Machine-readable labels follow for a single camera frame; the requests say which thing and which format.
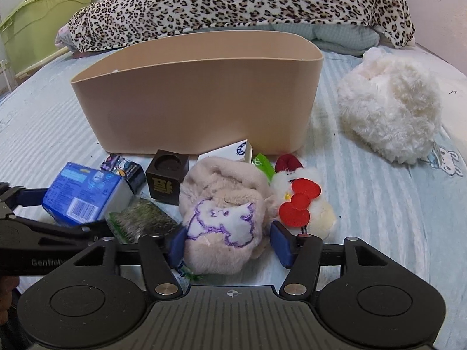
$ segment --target white fluffy plush toy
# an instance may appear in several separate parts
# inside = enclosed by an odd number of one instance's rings
[[[308,233],[325,239],[336,216],[321,191],[316,168],[304,168],[292,154],[276,162],[271,187],[281,203],[279,218],[294,235]]]
[[[413,164],[430,152],[441,126],[440,88],[417,61],[371,48],[338,95],[343,123],[390,162]]]

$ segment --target brown cube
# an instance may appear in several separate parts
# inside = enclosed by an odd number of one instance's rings
[[[146,169],[149,193],[157,201],[178,205],[180,184],[188,172],[188,155],[158,150]]]

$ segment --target white plush with red bow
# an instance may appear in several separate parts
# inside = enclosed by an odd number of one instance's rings
[[[304,168],[296,157],[283,155],[276,162],[271,187],[281,203],[279,218],[295,235],[308,233],[325,239],[336,216],[322,192],[316,168]]]

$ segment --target blue circular logo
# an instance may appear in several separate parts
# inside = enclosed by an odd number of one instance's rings
[[[240,146],[237,147],[237,154],[245,155],[246,150],[247,150],[247,143],[243,142]]]

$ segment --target barcode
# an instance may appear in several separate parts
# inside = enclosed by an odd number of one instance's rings
[[[66,215],[80,223],[88,223],[94,219],[97,209],[97,206],[74,197]]]

